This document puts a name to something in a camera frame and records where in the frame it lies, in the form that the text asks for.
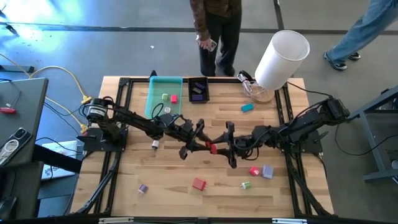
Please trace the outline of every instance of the man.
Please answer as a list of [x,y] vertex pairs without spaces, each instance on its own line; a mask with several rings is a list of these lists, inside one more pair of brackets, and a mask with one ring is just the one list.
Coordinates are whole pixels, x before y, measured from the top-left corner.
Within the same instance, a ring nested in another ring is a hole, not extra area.
[[345,60],[359,60],[357,51],[372,42],[398,18],[398,0],[371,0],[368,11],[359,18],[339,44],[323,54],[330,65],[339,71],[347,69]]
[[200,71],[204,76],[216,74],[217,48],[210,52],[211,40],[218,44],[221,37],[221,56],[217,59],[217,69],[228,76],[235,73],[232,67],[242,21],[241,0],[190,0],[199,35]]

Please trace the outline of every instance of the concrete floor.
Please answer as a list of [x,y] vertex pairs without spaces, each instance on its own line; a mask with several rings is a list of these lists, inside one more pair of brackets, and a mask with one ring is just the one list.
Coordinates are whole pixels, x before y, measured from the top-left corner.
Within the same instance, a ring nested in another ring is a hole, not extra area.
[[[344,30],[366,10],[365,0],[280,0],[286,29]],[[272,0],[243,0],[243,28],[276,29]],[[192,14],[186,0],[37,0],[9,1],[4,10],[10,21],[34,24],[58,24],[103,27],[192,27]],[[20,65],[42,68],[58,65],[76,74],[88,95],[96,96],[105,75],[200,75],[198,48],[193,32],[87,32],[40,31],[35,26],[16,26],[19,38],[0,30],[0,52]],[[389,30],[398,30],[393,24]],[[345,72],[337,72],[322,59],[322,53],[341,35],[305,35],[311,52],[295,77],[305,79],[309,90],[330,93],[340,98],[351,111],[377,97],[386,88],[397,85],[396,62],[398,36],[382,35],[360,53],[363,58],[348,62]],[[236,70],[253,74],[272,34],[242,33],[236,56]],[[0,58],[0,64],[8,64]],[[81,95],[66,73],[48,70],[39,75],[50,80],[48,96],[67,108],[79,107]],[[0,77],[26,78],[20,73],[2,73]],[[323,99],[309,95],[310,103]],[[79,128],[72,118],[67,119]],[[376,171],[373,156],[347,156],[333,140],[335,128],[322,139],[328,183],[335,212],[341,217],[398,222],[398,186],[392,180],[365,184],[364,174]],[[40,123],[39,137],[70,139],[73,130],[47,109]],[[340,144],[353,153],[369,149],[358,122],[339,129]],[[70,194],[74,177],[43,184],[40,198]],[[43,199],[40,216],[60,215],[65,207],[49,210],[53,198]],[[65,197],[59,203],[66,204]]]

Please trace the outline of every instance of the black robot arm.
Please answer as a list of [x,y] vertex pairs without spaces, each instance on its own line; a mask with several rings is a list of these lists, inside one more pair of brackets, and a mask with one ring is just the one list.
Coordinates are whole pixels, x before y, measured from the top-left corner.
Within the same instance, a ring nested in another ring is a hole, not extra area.
[[[154,140],[159,140],[166,134],[184,142],[185,145],[181,147],[179,152],[181,159],[187,158],[188,151],[209,151],[212,154],[226,156],[232,168],[237,167],[235,156],[247,159],[250,155],[248,151],[263,145],[289,151],[290,146],[305,142],[308,135],[313,131],[323,125],[333,126],[343,123],[349,115],[348,110],[340,100],[330,97],[312,105],[289,123],[278,127],[256,126],[252,133],[247,136],[234,137],[234,124],[228,121],[226,122],[227,132],[211,140],[203,133],[205,127],[203,119],[200,119],[194,128],[192,121],[185,119],[180,114],[153,115],[152,119],[147,119],[125,110],[107,99],[94,99],[85,107],[87,106],[89,106],[86,114],[87,120],[98,124],[106,141],[117,141],[119,139],[121,128],[116,125],[117,123],[128,124],[144,131],[147,136]],[[159,111],[162,111],[162,103],[157,105],[154,111],[158,106],[161,106]],[[112,118],[108,117],[108,110],[114,111]],[[181,125],[175,124],[177,119],[182,119],[184,123]],[[206,145],[197,143],[196,138],[205,142]],[[217,149],[215,144],[222,142],[226,142],[229,148]]]

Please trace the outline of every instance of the hand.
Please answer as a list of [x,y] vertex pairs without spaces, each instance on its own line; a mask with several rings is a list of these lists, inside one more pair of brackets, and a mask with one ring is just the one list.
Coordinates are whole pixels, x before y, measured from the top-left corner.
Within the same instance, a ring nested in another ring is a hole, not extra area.
[[199,46],[203,49],[211,49],[211,38],[207,40],[200,40]]

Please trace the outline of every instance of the wooden tabletop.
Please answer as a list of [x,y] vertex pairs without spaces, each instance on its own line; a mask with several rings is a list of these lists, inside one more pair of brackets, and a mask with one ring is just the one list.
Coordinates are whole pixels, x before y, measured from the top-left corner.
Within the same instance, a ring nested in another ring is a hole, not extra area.
[[[119,79],[104,77],[99,97],[116,98]],[[289,81],[305,87],[301,78],[291,78]],[[148,85],[134,84],[131,111],[144,115]],[[210,101],[207,104],[193,105],[188,101],[188,88],[184,83],[181,114],[194,124],[203,118],[204,132],[211,139],[226,131],[226,121],[235,123],[235,136],[251,133],[255,125],[279,126],[275,99],[266,105],[254,105],[253,111],[243,113],[242,105],[251,103],[251,100],[243,94],[241,84],[210,83],[209,92]],[[308,106],[304,91],[289,86],[289,94],[294,115]],[[161,140],[156,153],[151,149],[151,144],[152,139],[144,132],[129,128],[127,147],[119,167],[112,216],[293,217],[285,158],[279,150],[264,146],[260,148],[257,160],[237,159],[238,168],[232,169],[224,156],[211,155],[209,152],[189,152],[187,159],[181,160],[178,151],[183,143],[168,136]],[[94,152],[83,161],[71,212],[82,207],[98,185],[103,157],[103,152]],[[324,208],[333,213],[321,162],[312,154],[304,154],[302,159],[309,189]],[[249,167],[263,165],[274,167],[273,179],[252,177],[248,173]],[[192,187],[196,177],[207,181],[205,191]],[[253,188],[240,189],[241,183],[247,181],[252,183]],[[141,184],[149,189],[146,194],[139,196],[137,190]],[[104,193],[103,207],[108,198],[107,191],[108,188]],[[300,207],[304,210],[300,190],[297,192]]]

